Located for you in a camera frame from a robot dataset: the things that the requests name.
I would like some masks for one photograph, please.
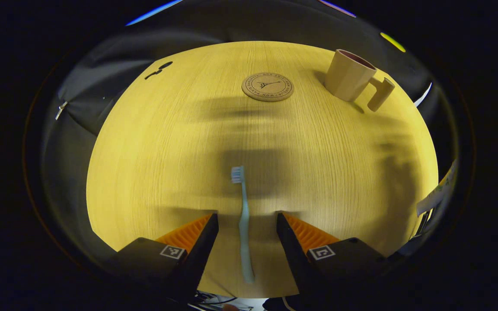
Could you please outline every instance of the wood grain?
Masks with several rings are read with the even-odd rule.
[[[96,234],[115,250],[219,213],[199,289],[246,298],[296,294],[275,233],[288,211],[384,255],[417,229],[415,204],[437,185],[431,137],[396,88],[377,112],[368,85],[354,103],[322,85],[333,51],[272,41],[211,45],[150,65],[124,92],[95,143],[87,207]],[[172,65],[145,79],[168,61]],[[279,102],[243,94],[253,73],[279,73],[294,93]],[[388,77],[379,70],[376,79]],[[255,284],[243,283],[237,223],[243,165]]]

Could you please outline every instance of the ribbed orange pad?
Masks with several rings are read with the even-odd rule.
[[[324,246],[327,244],[332,244],[338,242],[339,239],[331,234],[327,234],[322,230],[307,224],[303,220],[297,219],[289,214],[282,213],[285,216],[289,226],[293,229],[293,232],[297,236],[297,240],[299,244],[301,244],[301,248],[303,248],[303,252],[306,252],[310,248],[319,248],[320,246]]]
[[[176,246],[177,248],[185,248],[189,254],[211,216],[213,216],[213,214],[206,215],[190,222],[189,224],[185,224],[182,227],[168,232],[162,237],[156,239],[156,241]]]

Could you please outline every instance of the cork coaster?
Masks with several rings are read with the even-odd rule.
[[[293,94],[293,84],[278,73],[255,73],[241,85],[243,92],[260,101],[280,101]]]

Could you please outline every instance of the blue light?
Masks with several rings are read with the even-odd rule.
[[[328,1],[324,1],[324,0],[318,0],[320,2],[322,2],[323,4],[326,4],[327,6],[329,6],[330,8],[334,8],[336,10],[338,10],[339,12],[342,12],[342,13],[345,13],[347,14],[348,16],[352,16],[352,17],[356,17],[356,15],[354,15],[353,13],[349,12],[348,10],[345,10],[345,9],[342,9],[340,8],[339,6],[336,6],[335,4],[333,3],[330,3]]]
[[[176,1],[168,2],[167,4],[163,4],[162,6],[159,6],[158,8],[151,10],[151,11],[145,13],[144,15],[132,20],[132,22],[126,24],[126,26],[130,26],[130,25],[133,25],[135,23],[141,22],[142,20],[144,20],[146,18],[150,18],[151,16],[154,16],[158,12],[160,12],[162,10],[166,10],[166,9],[170,8],[171,6],[174,6],[174,4],[176,4],[180,1],[182,1],[182,0],[176,0]]]

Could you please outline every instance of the mug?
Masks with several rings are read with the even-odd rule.
[[[324,86],[335,97],[353,102],[370,83],[376,87],[376,94],[368,102],[368,108],[378,110],[395,85],[389,79],[383,82],[374,78],[377,69],[371,63],[348,51],[336,50],[326,74]]]

